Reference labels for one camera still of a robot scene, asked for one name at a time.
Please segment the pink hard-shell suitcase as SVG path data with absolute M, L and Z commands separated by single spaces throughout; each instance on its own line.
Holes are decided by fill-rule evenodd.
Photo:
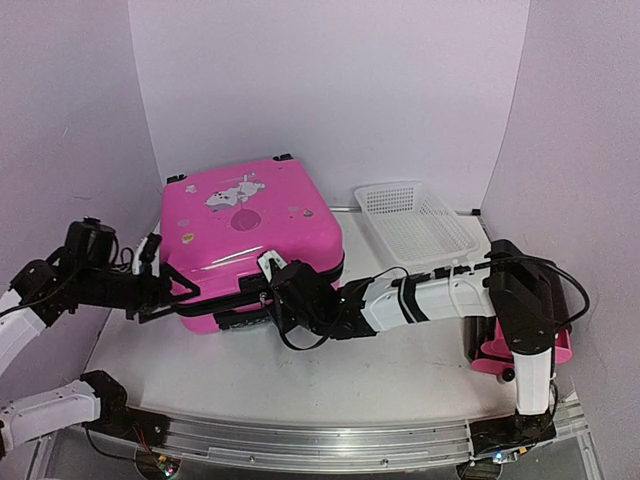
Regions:
M 276 251 L 332 284 L 344 265 L 342 230 L 301 161 L 290 155 L 174 175 L 162 193 L 160 259 L 200 289 L 176 312 L 195 334 L 265 319 L 258 258 Z

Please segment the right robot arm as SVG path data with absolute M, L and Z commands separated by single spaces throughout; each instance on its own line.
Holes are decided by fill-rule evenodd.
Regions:
M 374 336 L 403 326 L 494 318 L 514 360 L 515 412 L 503 433 L 524 443 L 551 426 L 555 343 L 559 333 L 586 315 L 585 287 L 554 261 L 526 255 L 508 240 L 492 242 L 479 264 L 452 265 L 430 272 L 386 272 L 336 289 L 302 261 L 286 262 L 270 250 L 258 266 L 271 290 L 269 314 L 284 343 L 301 327 L 328 340 Z

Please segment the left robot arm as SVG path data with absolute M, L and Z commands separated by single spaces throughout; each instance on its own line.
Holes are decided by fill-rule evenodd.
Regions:
M 145 323 L 199 296 L 200 288 L 168 263 L 152 266 L 161 241 L 149 234 L 130 263 L 121 266 L 112 227 L 90 217 L 72 222 L 63 245 L 25 265 L 1 296 L 1 367 L 7 369 L 33 339 L 81 306 L 121 310 Z M 1 451 L 72 425 L 114 437 L 142 437 L 126 389 L 99 370 L 2 407 Z

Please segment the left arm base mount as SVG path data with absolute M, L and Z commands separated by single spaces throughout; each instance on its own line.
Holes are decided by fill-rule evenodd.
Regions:
M 170 419 L 168 416 L 126 404 L 102 402 L 97 419 L 82 422 L 91 432 L 109 437 L 137 442 L 143 447 L 162 447 L 165 444 Z

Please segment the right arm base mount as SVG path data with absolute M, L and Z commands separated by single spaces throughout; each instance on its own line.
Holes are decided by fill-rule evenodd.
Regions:
M 519 415 L 474 421 L 470 437 L 475 458 L 488 458 L 553 440 L 556 429 L 548 415 Z

